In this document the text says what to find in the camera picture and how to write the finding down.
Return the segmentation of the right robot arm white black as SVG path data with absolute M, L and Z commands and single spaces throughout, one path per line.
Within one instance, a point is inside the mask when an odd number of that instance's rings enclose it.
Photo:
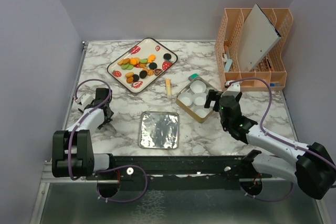
M 269 174 L 295 183 L 309 197 L 322 199 L 335 188 L 335 163 L 320 143 L 307 145 L 269 132 L 244 116 L 240 108 L 241 92 L 209 90 L 204 107 L 214 103 L 223 130 L 245 144 L 263 148 L 271 155 L 252 151 L 241 164 L 246 177 Z

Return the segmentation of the white paper cup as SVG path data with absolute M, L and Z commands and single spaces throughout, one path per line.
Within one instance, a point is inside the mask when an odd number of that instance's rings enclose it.
M 206 90 L 206 84 L 201 80 L 195 80 L 191 83 L 190 89 L 194 93 L 204 93 Z
M 193 103 L 196 106 L 204 106 L 206 102 L 206 93 L 195 93 L 193 95 Z
M 195 114 L 200 118 L 206 118 L 209 113 L 210 113 L 209 109 L 206 108 L 198 108 L 195 110 Z
M 193 104 L 193 96 L 189 92 L 183 92 L 177 98 L 187 107 Z

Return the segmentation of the white paper cup top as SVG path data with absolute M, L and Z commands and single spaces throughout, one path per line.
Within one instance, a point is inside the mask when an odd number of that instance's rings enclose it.
M 190 89 L 194 93 L 204 93 L 206 90 L 206 84 L 201 80 L 195 80 L 191 83 Z

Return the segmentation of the white paper cup bottom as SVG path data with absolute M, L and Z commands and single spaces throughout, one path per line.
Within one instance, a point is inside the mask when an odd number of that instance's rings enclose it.
M 209 113 L 210 113 L 209 109 L 206 108 L 198 108 L 195 110 L 195 114 L 200 118 L 206 118 Z

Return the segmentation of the gold cookie tin box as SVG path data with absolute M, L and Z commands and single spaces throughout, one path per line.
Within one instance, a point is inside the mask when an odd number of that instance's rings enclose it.
M 197 76 L 176 95 L 176 104 L 198 123 L 204 123 L 214 112 L 213 101 L 209 108 L 204 107 L 210 90 L 218 91 L 210 83 Z

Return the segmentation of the white paper cup left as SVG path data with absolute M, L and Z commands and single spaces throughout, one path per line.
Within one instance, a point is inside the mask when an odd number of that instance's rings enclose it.
M 193 96 L 189 92 L 183 92 L 177 98 L 187 107 L 193 104 Z

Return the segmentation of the green grey eraser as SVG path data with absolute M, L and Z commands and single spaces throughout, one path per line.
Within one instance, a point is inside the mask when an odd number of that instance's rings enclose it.
M 189 77 L 188 77 L 188 80 L 189 81 L 193 81 L 195 78 L 197 78 L 198 77 L 198 74 L 196 74 L 196 73 L 194 73 L 194 74 L 192 74 L 192 75 L 190 75 Z

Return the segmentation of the black sandwich cookie bottom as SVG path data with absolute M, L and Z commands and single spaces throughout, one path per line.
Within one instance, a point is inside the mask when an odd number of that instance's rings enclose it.
M 137 75 L 137 74 L 134 74 L 133 75 L 133 82 L 137 82 L 137 81 L 139 81 L 139 76 Z

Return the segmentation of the black sandwich cookie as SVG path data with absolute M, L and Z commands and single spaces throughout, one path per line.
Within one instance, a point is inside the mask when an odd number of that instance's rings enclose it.
M 141 79 L 146 78 L 147 75 L 148 75 L 148 72 L 147 72 L 146 70 L 142 70 L 142 71 L 139 73 L 139 77 L 140 77 Z
M 171 59 L 171 54 L 165 53 L 165 54 L 163 55 L 163 58 L 164 58 L 165 60 L 170 60 L 170 59 Z
M 155 62 L 152 62 L 152 63 L 149 64 L 149 68 L 150 68 L 151 70 L 155 70 L 157 67 L 158 67 L 158 66 L 157 66 L 157 64 L 156 64 Z
M 134 74 L 133 75 L 133 82 L 137 82 L 137 81 L 139 81 L 139 76 L 137 75 L 137 74 Z

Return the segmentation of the strawberry pattern white tray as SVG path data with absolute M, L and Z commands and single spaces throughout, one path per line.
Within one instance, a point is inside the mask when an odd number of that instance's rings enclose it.
M 170 60 L 165 60 L 163 55 L 165 53 L 171 54 Z M 133 72 L 139 76 L 142 70 L 148 72 L 149 64 L 140 63 L 141 59 L 148 59 L 150 55 L 155 55 L 156 59 L 153 61 L 157 64 L 157 68 L 162 69 L 163 72 L 159 75 L 148 76 L 144 79 L 139 78 L 139 81 L 127 83 L 125 75 L 128 72 Z M 117 60 L 107 66 L 107 72 L 115 78 L 121 85 L 133 94 L 142 92 L 146 87 L 152 84 L 158 77 L 163 75 L 171 66 L 178 61 L 178 56 L 173 51 L 153 38 L 145 38 L 126 53 L 120 56 Z

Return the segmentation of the black sandwich cookie lower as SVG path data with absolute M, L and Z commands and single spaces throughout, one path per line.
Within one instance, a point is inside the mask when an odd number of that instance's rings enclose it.
M 147 75 L 148 75 L 148 72 L 147 72 L 146 70 L 142 70 L 142 71 L 139 73 L 139 77 L 140 77 L 141 79 L 146 78 Z

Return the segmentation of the yellow glue stick tube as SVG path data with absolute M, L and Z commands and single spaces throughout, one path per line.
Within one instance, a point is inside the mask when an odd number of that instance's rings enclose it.
M 165 80 L 165 86 L 166 86 L 167 98 L 171 99 L 172 98 L 172 90 L 171 90 L 171 80 L 170 79 Z

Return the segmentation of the heart chocolate cookie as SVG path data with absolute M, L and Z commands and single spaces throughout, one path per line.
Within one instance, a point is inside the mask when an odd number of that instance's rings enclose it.
M 156 76 L 159 76 L 162 72 L 163 72 L 163 70 L 162 70 L 162 69 L 159 69 L 159 68 L 157 68 L 157 69 L 154 70 L 154 74 L 155 74 Z

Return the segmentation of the orange cookie top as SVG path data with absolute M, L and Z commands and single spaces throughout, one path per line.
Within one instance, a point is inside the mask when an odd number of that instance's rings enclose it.
M 150 55 L 150 56 L 148 57 L 148 63 L 152 63 L 155 59 L 156 59 L 156 56 L 155 56 L 155 55 Z

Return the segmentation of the silver tin lid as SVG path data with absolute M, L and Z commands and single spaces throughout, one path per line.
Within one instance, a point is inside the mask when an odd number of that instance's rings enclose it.
M 173 150 L 178 147 L 180 117 L 175 112 L 145 111 L 141 114 L 140 148 Z

